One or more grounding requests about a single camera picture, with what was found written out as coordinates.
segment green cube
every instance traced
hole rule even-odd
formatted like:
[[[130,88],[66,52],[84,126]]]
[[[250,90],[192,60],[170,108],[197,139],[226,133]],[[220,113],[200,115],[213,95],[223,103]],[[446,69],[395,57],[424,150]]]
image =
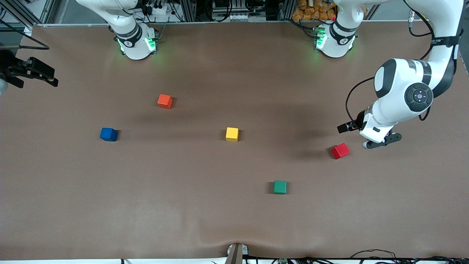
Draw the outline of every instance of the green cube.
[[[273,182],[274,194],[287,194],[287,182],[283,180],[276,180]]]

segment brown table surface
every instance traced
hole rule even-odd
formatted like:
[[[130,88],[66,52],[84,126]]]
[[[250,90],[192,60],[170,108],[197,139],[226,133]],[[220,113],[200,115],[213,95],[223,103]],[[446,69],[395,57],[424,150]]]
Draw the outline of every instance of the brown table surface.
[[[425,32],[416,23],[416,32]],[[120,54],[106,27],[35,28],[59,87],[26,80],[0,101],[1,259],[469,255],[469,96],[461,61],[426,122],[364,150],[350,88],[428,38],[407,23],[364,23],[330,59],[289,23],[168,26],[159,53]],[[161,109],[160,93],[175,98]],[[350,99],[355,116],[372,83]],[[241,141],[223,130],[238,127]],[[120,130],[117,142],[99,139]],[[351,154],[334,160],[331,147]],[[289,194],[269,194],[274,180]]]

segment cube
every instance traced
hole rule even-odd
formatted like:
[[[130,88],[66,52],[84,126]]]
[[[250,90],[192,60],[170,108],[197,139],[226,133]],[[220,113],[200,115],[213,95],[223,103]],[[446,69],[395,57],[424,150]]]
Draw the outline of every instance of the cube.
[[[334,158],[336,160],[338,160],[338,159],[350,154],[350,150],[348,149],[347,145],[345,145],[345,143],[342,143],[338,146],[335,146],[332,149],[332,154],[334,155]]]
[[[160,94],[158,98],[158,105],[164,109],[171,109],[171,106],[173,105],[173,99],[169,95]]]
[[[287,182],[283,180],[276,180],[273,182],[274,194],[287,194]]]
[[[227,127],[227,141],[238,142],[239,129],[235,127]]]
[[[103,127],[99,138],[104,141],[115,142],[117,140],[117,131],[110,127]]]

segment red cube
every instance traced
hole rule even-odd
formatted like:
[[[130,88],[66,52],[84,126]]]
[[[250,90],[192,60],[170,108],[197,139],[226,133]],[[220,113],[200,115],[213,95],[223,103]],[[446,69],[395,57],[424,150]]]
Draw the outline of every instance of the red cube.
[[[347,145],[345,145],[345,143],[342,143],[338,146],[335,146],[332,149],[332,154],[334,154],[334,158],[336,160],[338,160],[338,159],[350,154],[350,150],[348,149]]]
[[[171,109],[171,106],[173,105],[173,99],[169,95],[160,94],[158,98],[158,105],[164,109]]]

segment black control button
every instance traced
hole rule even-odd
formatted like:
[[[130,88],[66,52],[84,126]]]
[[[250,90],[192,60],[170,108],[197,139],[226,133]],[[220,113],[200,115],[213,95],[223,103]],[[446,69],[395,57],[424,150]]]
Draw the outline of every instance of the black control button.
[[[428,107],[428,104],[426,104],[426,103],[411,103],[409,107],[414,112],[420,112],[420,111],[425,110],[425,108]]]
[[[406,91],[406,100],[407,102],[412,102],[412,92],[413,90],[409,87],[407,88],[407,91]]]
[[[414,101],[416,101],[418,103],[423,103],[423,102],[427,101],[427,99],[428,99],[428,95],[425,92],[425,90],[417,89],[414,92]]]
[[[428,98],[427,98],[427,104],[431,104],[431,101],[433,101],[433,91],[427,93]]]

